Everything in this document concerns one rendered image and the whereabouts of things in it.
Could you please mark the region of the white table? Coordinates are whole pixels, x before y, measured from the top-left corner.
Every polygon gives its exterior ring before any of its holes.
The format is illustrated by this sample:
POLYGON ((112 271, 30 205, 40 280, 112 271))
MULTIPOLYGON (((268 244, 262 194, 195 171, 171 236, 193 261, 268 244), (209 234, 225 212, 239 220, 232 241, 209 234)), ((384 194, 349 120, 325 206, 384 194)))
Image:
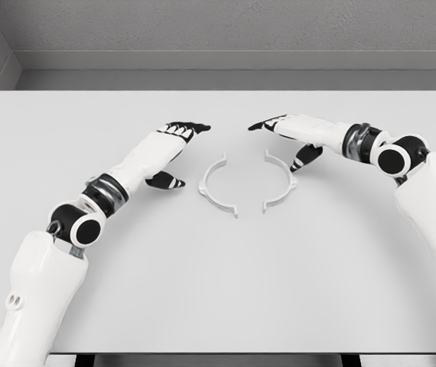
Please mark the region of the white table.
POLYGON ((300 144, 256 122, 304 113, 419 134, 436 151, 436 91, 0 91, 0 327, 11 263, 58 203, 168 122, 208 124, 141 185, 86 254, 55 352, 436 352, 436 264, 398 211, 395 182, 330 150, 285 173, 300 144), (238 206, 239 217, 198 191, 238 206))

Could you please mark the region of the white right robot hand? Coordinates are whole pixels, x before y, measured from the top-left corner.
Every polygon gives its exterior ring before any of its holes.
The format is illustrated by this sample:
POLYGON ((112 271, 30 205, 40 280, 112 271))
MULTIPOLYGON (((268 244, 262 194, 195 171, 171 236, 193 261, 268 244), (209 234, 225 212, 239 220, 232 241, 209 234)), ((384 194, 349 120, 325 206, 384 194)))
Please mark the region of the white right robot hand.
POLYGON ((304 142, 289 168, 294 173, 323 154, 323 146, 334 134, 335 124, 308 115, 280 115, 248 127, 249 131, 268 130, 285 138, 304 142))

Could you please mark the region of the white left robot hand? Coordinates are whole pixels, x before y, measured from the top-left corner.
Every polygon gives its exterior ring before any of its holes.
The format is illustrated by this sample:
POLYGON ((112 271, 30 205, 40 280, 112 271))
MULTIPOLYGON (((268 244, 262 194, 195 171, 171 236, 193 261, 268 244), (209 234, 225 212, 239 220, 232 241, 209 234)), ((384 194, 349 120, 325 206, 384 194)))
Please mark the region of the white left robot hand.
POLYGON ((135 160, 145 183, 161 190, 185 187, 184 181, 164 169, 196 135, 210 129, 210 125, 201 123, 170 122, 151 132, 135 148, 135 160))

